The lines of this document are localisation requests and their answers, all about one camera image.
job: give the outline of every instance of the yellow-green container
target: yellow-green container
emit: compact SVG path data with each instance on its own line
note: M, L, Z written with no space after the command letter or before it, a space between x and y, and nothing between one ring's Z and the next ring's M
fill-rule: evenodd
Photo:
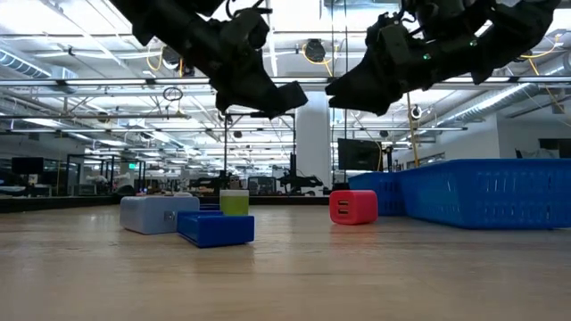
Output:
M220 191L220 210L224 215L248 215L250 206L250 191L223 190Z

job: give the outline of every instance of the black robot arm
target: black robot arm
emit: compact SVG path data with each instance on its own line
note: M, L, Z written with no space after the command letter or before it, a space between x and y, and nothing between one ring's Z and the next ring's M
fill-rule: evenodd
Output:
M402 10L380 15L368 28L362 62L327 88L331 107L387 112L391 103L415 90L466 73L475 84L536 46L547 32L560 0L523 0L513 7L495 0L405 0ZM420 28L401 22L413 14ZM491 21L492 26L475 33ZM419 32L423 38L415 37Z
M111 0L147 45L158 37L211 80L216 107L237 104L275 117L307 103L297 82L276 87L264 70L261 48L269 27L267 9L236 12L231 21L205 21L225 0Z

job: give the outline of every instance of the blue box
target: blue box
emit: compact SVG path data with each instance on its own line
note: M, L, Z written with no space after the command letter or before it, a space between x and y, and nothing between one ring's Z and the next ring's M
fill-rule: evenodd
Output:
M373 191L377 194L379 216L406 215L398 173L373 172L349 178L353 191Z
M221 210L180 210L179 216L223 216Z
M200 204L200 210L220 210L220 204Z
M177 232L199 248L229 246L254 240L254 217L178 213Z
M463 228L571 227L571 160L450 160L399 178L413 218Z

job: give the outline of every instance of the red box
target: red box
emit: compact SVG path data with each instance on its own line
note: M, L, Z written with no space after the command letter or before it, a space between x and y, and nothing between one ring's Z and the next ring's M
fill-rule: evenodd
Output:
M378 218L373 191L335 191L329 196L329 217L342 225L373 223Z

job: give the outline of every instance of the monitor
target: monitor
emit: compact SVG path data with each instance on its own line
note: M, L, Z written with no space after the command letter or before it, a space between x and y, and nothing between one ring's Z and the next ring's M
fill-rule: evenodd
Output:
M337 140L339 169L383 171L383 153L379 144L356 139Z
M12 173L18 175L43 174L44 158L14 157L12 158Z

